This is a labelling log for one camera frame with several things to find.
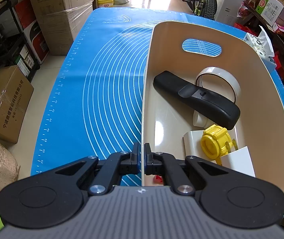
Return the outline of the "white power adapter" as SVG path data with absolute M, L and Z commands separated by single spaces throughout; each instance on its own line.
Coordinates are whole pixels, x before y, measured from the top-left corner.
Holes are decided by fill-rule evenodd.
M 190 131 L 184 135 L 186 156 L 194 155 L 216 164 L 217 161 L 210 159 L 201 149 L 200 139 L 202 135 L 203 131 Z M 232 150 L 231 153 L 223 156 L 221 165 L 223 167 L 227 167 L 240 173 L 255 177 L 253 164 L 247 146 L 235 151 Z

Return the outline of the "small white pill bottle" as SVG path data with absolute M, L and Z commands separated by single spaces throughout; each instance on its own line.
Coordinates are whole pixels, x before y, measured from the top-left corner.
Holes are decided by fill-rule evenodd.
M 194 111 L 194 113 L 193 113 L 193 125 L 195 127 L 205 127 L 208 122 L 209 122 L 208 118 L 206 118 L 201 113 Z

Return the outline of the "black remote control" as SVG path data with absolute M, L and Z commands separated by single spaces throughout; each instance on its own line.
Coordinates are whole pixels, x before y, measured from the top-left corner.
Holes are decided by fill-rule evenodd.
M 164 90 L 227 130 L 233 129 L 240 117 L 239 107 L 227 97 L 196 86 L 169 71 L 155 76 L 153 86 Z

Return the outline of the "red white tape roll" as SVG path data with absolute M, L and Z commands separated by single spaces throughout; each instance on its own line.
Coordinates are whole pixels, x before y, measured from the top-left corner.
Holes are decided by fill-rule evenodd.
M 241 88 L 237 79 L 228 71 L 215 66 L 201 70 L 194 84 L 214 91 L 235 104 L 241 96 Z

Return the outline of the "beige plastic storage basket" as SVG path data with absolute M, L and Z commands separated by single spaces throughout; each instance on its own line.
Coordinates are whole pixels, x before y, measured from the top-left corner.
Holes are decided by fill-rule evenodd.
M 284 105 L 263 61 L 244 42 L 244 32 L 209 21 L 158 23 L 150 39 L 142 103 L 142 143 L 181 159 L 183 136 L 194 130 L 193 110 L 153 86 L 154 77 L 170 71 L 191 83 L 208 66 L 233 75 L 241 88 L 235 137 L 247 147 L 256 177 L 284 192 Z

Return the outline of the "brown cardboard box with print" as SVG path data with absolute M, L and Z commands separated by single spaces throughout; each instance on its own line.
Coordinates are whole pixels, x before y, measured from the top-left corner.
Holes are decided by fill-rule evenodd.
M 17 143 L 34 88 L 17 65 L 0 69 L 0 139 Z

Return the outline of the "blue silicone baking mat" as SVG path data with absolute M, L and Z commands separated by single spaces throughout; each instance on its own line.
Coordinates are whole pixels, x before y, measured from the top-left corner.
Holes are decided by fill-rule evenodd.
M 131 151 L 142 143 L 145 70 L 154 27 L 206 18 L 134 8 L 94 10 L 64 60 L 35 145 L 31 174 L 93 155 Z M 270 73 L 284 105 L 284 86 Z

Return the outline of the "white floral tissue pack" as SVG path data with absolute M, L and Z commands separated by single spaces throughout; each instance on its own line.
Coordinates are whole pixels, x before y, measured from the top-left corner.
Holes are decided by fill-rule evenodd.
M 261 31 L 258 36 L 247 32 L 243 40 L 256 51 L 268 72 L 271 73 L 276 68 L 273 45 L 265 29 L 261 25 L 259 27 Z

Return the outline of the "black hand trolley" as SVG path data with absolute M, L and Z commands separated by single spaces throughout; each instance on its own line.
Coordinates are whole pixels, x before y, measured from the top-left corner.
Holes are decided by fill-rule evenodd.
M 40 68 L 10 0 L 0 0 L 0 68 L 17 65 L 29 81 Z

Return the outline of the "red white appliance box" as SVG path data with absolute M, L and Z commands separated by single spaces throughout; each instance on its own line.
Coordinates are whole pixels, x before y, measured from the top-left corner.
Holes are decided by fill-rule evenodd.
M 28 44 L 41 65 L 49 54 L 49 48 L 36 19 L 31 2 L 30 0 L 18 0 L 14 8 Z

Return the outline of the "stacked wrapped cardboard boxes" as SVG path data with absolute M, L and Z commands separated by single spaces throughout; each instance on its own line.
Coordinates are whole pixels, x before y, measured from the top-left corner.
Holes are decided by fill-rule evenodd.
M 30 0 L 52 55 L 65 56 L 93 11 L 93 0 Z

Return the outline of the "green white product box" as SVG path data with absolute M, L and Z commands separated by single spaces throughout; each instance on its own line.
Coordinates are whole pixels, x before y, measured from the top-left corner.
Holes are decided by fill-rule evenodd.
M 256 7 L 256 12 L 269 26 L 273 26 L 283 8 L 284 5 L 278 0 L 260 0 Z

